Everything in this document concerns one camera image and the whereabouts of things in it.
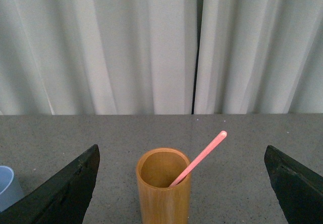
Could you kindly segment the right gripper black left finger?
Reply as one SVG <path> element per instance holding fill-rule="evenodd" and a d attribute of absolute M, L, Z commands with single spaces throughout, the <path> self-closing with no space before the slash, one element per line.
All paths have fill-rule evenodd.
<path fill-rule="evenodd" d="M 100 163 L 94 144 L 33 192 L 1 212 L 1 223 L 82 223 Z"/>

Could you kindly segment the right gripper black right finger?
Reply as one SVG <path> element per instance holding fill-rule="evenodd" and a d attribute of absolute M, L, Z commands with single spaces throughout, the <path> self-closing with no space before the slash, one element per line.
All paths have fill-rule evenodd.
<path fill-rule="evenodd" d="M 264 163 L 288 223 L 322 223 L 322 176 L 267 146 Z"/>

